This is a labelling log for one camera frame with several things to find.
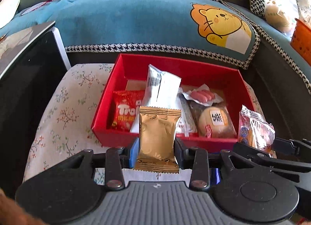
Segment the blue wafer biscuit packet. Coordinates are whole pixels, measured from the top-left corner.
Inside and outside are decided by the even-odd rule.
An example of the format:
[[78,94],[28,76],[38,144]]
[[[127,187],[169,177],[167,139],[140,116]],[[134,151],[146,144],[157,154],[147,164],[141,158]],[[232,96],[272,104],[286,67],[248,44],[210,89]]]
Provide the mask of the blue wafer biscuit packet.
[[221,174],[218,168],[210,169],[210,184],[217,185],[221,182]]

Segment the steamed egg cake packet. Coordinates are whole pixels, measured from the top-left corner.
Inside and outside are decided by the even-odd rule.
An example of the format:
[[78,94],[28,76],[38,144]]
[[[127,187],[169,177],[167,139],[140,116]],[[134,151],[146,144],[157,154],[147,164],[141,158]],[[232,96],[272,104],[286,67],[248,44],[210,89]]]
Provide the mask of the steamed egg cake packet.
[[190,102],[189,107],[199,136],[221,139],[236,137],[236,130],[224,103],[203,106]]

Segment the gold foil snack packet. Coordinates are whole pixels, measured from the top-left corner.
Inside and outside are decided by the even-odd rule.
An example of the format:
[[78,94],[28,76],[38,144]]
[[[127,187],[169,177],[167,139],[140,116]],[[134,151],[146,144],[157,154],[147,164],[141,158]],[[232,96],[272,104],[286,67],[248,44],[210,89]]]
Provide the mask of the gold foil snack packet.
[[169,108],[139,108],[139,153],[135,170],[178,173],[174,142],[181,111]]

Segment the red Trolli candy bag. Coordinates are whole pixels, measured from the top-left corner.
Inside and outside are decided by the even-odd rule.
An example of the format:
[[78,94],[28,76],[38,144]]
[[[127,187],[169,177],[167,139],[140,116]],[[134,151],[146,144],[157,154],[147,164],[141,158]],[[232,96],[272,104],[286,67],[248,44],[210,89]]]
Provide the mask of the red Trolli candy bag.
[[143,98],[144,91],[114,91],[115,112],[111,128],[129,132]]

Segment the clear sausage snack packet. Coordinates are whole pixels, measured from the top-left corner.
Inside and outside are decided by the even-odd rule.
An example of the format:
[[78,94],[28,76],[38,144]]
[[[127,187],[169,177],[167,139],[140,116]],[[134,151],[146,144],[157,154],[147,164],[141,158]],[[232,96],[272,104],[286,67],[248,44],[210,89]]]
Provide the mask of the clear sausage snack packet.
[[221,96],[215,92],[212,92],[206,84],[203,84],[191,91],[182,92],[182,94],[186,100],[194,101],[205,107],[210,107],[213,104],[218,104],[224,101]]

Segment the silver white wafer packet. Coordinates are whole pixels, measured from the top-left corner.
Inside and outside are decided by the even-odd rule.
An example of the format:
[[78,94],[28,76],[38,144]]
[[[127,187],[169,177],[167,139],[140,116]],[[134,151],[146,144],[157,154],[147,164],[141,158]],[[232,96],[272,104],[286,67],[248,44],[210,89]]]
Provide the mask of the silver white wafer packet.
[[[147,84],[140,106],[174,109],[180,83],[180,77],[149,64]],[[139,133],[139,113],[135,117],[130,132]]]

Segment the red white snack packet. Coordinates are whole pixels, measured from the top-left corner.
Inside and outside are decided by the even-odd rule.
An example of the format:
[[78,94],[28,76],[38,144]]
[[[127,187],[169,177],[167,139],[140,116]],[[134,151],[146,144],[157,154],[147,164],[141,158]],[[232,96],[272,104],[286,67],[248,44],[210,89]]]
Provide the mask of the red white snack packet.
[[182,93],[177,94],[173,108],[181,111],[181,118],[176,127],[176,133],[184,137],[197,134],[197,127],[192,117],[190,107]]

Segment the floral tablecloth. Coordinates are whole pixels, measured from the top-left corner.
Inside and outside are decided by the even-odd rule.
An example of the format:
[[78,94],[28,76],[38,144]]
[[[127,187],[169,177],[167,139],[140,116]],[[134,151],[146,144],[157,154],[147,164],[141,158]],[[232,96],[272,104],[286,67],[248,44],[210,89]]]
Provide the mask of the floral tablecloth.
[[[86,149],[104,153],[91,124],[114,64],[77,64],[62,78],[46,107],[31,145],[23,182]],[[155,173],[124,169],[126,184],[139,181],[186,181],[190,170]]]

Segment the red cardboard box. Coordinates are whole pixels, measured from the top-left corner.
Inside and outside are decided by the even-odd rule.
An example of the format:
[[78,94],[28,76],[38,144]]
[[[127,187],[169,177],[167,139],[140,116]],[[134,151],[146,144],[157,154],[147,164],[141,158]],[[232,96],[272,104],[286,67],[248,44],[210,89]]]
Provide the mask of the red cardboard box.
[[96,110],[91,129],[104,146],[127,146],[137,133],[117,130],[112,126],[116,113],[121,120],[139,117],[138,105],[116,106],[117,91],[139,90],[145,84],[155,94],[155,106],[175,108],[175,97],[179,87],[183,89],[206,84],[224,98],[235,128],[239,125],[242,106],[254,110],[246,84],[237,69],[204,62],[152,55],[121,53],[112,69]]

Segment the orange plastic basket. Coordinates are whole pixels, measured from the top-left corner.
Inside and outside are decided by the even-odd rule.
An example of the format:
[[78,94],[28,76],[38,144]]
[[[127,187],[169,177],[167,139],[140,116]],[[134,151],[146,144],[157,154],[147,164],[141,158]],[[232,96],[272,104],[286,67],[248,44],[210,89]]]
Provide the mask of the orange plastic basket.
[[295,19],[296,27],[290,45],[298,54],[311,65],[311,30],[301,20]]

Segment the black glass coffee table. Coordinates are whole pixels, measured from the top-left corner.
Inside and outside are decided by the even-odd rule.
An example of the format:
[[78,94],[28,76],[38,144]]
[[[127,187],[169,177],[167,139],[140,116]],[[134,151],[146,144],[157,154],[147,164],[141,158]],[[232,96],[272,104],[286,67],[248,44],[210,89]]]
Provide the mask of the black glass coffee table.
[[11,198],[43,112],[70,67],[54,22],[1,38],[1,189]]

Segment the white plastic bag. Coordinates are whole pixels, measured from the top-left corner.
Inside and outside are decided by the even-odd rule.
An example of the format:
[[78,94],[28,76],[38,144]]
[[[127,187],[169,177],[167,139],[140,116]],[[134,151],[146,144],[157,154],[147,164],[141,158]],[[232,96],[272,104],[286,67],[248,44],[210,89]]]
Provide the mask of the white plastic bag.
[[287,37],[292,37],[299,18],[296,0],[265,0],[266,22]]

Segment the blue lion sofa cover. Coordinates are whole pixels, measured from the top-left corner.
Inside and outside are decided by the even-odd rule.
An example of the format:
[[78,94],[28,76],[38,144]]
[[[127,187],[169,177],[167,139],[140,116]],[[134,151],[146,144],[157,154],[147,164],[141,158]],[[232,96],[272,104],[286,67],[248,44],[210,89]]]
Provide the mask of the blue lion sofa cover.
[[260,44],[245,17],[213,0],[52,0],[15,15],[1,34],[46,22],[70,53],[177,53],[247,69]]

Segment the white bag on table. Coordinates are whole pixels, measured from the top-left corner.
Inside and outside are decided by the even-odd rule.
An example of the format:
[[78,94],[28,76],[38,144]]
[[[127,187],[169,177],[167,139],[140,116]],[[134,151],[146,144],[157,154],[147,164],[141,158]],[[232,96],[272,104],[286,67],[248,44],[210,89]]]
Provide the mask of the white bag on table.
[[0,3],[0,28],[7,25],[15,16],[21,0],[1,0]]

